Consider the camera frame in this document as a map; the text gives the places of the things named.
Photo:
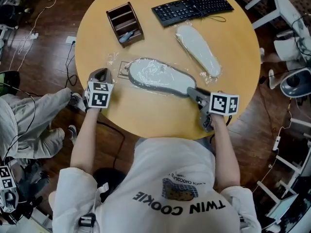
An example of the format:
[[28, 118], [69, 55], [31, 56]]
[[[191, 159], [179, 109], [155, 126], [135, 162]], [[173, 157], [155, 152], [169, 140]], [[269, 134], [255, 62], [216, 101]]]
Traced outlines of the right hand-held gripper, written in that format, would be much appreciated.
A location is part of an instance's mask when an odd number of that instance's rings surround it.
[[239, 95], [229, 95], [226, 93], [210, 93], [203, 89], [187, 88], [188, 96], [198, 104], [200, 110], [200, 123], [208, 133], [213, 131], [212, 118], [210, 114], [217, 114], [228, 117], [226, 126], [238, 112]]

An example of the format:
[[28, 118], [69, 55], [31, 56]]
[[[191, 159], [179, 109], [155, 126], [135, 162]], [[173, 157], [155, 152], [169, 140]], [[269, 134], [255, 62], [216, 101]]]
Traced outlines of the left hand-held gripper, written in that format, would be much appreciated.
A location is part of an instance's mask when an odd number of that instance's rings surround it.
[[100, 68], [89, 75], [87, 87], [84, 91], [84, 105], [90, 108], [108, 108], [114, 88], [111, 72], [107, 68]]

